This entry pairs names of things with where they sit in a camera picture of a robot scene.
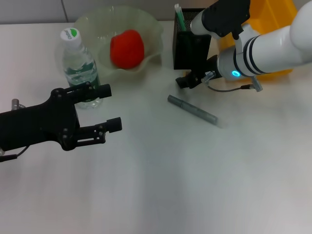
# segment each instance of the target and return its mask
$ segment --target green pen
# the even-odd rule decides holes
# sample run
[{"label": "green pen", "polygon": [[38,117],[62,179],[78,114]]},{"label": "green pen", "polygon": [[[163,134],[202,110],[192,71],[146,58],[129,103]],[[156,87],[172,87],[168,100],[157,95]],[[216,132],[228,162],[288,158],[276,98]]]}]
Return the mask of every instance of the green pen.
[{"label": "green pen", "polygon": [[179,6],[179,4],[175,5],[175,13],[176,13],[177,22],[178,22],[181,30],[185,32],[186,27],[185,27],[185,23],[184,23],[184,16],[183,16],[183,12],[182,12],[182,9]]}]

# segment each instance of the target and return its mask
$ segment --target clear bowl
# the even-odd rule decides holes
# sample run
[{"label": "clear bowl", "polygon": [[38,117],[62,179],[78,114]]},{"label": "clear bowl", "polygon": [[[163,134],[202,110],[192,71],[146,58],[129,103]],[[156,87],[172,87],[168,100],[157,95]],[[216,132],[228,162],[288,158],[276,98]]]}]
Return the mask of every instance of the clear bowl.
[{"label": "clear bowl", "polygon": [[[80,31],[82,41],[89,48],[96,63],[100,78],[110,75],[139,73],[148,61],[163,50],[161,34],[163,27],[150,14],[129,6],[98,8],[80,17],[74,25]],[[128,29],[137,30],[144,43],[144,60],[133,69],[116,67],[110,60],[112,37]]]}]

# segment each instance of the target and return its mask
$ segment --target red ball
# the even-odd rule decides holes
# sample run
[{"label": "red ball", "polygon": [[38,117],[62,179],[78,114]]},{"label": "red ball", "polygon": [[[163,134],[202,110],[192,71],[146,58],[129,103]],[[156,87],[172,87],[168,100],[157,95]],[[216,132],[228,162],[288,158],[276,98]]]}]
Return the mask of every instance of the red ball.
[{"label": "red ball", "polygon": [[122,69],[138,66],[144,59],[144,44],[140,34],[127,30],[111,40],[111,61]]}]

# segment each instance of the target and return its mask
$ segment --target gray marker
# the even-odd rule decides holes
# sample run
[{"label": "gray marker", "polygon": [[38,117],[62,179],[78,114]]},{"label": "gray marker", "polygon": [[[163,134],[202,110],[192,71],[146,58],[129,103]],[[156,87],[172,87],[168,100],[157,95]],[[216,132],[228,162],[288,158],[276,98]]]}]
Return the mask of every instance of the gray marker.
[{"label": "gray marker", "polygon": [[187,112],[213,124],[213,125],[218,125],[218,117],[209,114],[206,111],[203,111],[202,109],[199,109],[198,107],[195,107],[185,101],[182,101],[172,95],[168,96],[168,101],[180,108],[182,108],[183,110],[186,110]]}]

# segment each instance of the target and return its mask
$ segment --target wall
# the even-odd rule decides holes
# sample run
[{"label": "wall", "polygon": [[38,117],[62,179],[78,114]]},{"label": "wall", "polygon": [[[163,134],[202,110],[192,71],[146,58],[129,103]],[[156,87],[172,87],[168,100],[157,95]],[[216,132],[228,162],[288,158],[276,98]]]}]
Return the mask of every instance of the wall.
[{"label": "wall", "polygon": [[[158,20],[174,18],[174,4],[185,8],[207,7],[216,0],[0,0],[0,24],[75,21],[103,5],[127,4],[141,8]],[[300,9],[309,0],[293,0]]]}]

